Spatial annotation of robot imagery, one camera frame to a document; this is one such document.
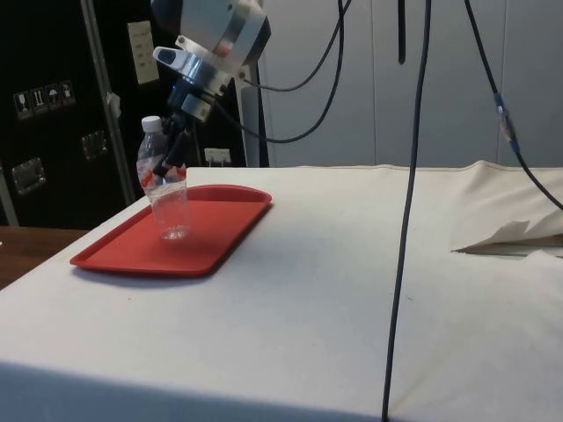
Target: sticker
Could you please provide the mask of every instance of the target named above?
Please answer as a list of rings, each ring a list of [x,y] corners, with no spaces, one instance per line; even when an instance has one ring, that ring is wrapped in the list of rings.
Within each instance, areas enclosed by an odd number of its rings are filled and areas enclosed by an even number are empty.
[[[18,92],[14,94],[14,105],[18,112],[18,119],[25,120],[33,117],[32,103],[29,100],[29,92]]]
[[[72,88],[71,81],[61,82],[61,98],[65,106],[71,106],[77,102],[74,97],[74,89]]]
[[[47,102],[50,110],[56,110],[62,106],[61,87],[59,84],[47,85],[45,87]]]
[[[32,98],[32,106],[35,114],[42,114],[49,111],[47,96],[45,95],[43,88],[35,88],[34,90],[29,91],[29,95]]]
[[[127,24],[127,27],[137,82],[142,85],[158,80],[157,62],[152,57],[155,47],[152,41],[150,21],[132,22]]]

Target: white wall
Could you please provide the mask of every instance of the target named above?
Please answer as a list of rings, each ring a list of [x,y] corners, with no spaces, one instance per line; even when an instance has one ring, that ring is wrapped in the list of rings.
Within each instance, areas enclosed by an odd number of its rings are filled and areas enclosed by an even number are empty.
[[[260,63],[262,82],[303,80],[337,19],[335,0],[265,0],[273,36]],[[531,165],[563,165],[563,2],[472,0],[497,84]],[[424,2],[407,0],[407,59],[397,61],[397,2],[352,0],[339,92],[325,124],[294,145],[272,146],[275,166],[407,164],[420,62]],[[460,166],[486,159],[513,164],[499,136],[462,0],[434,0],[420,126],[420,165]],[[320,115],[335,70],[325,68],[296,93],[266,93],[267,134],[303,132]]]

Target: cloth fold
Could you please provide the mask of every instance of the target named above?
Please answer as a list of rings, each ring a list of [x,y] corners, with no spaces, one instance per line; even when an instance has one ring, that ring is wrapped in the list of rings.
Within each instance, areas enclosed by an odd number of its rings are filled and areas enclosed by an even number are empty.
[[[468,171],[471,176],[458,193],[453,251],[527,256],[543,249],[563,256],[563,212],[523,171],[485,162]],[[559,171],[534,172],[550,192],[563,197]]]

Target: plastic water bottle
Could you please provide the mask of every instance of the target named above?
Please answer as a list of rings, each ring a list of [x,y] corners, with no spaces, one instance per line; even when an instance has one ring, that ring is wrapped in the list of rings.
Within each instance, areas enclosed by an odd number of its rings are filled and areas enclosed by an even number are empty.
[[[139,181],[152,206],[152,212],[163,231],[164,239],[180,239],[187,232],[186,167],[171,167],[165,175],[153,170],[164,166],[168,148],[162,131],[162,119],[157,116],[143,119],[145,133],[137,159]]]

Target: metal latch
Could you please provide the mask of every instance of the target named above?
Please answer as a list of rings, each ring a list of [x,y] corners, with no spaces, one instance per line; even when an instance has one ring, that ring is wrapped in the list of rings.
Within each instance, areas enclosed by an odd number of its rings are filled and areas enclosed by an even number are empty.
[[[84,156],[88,161],[94,161],[107,153],[107,139],[103,130],[83,136],[81,142]]]
[[[47,176],[40,158],[34,158],[11,169],[11,175],[19,195],[27,195],[31,191],[47,183]]]

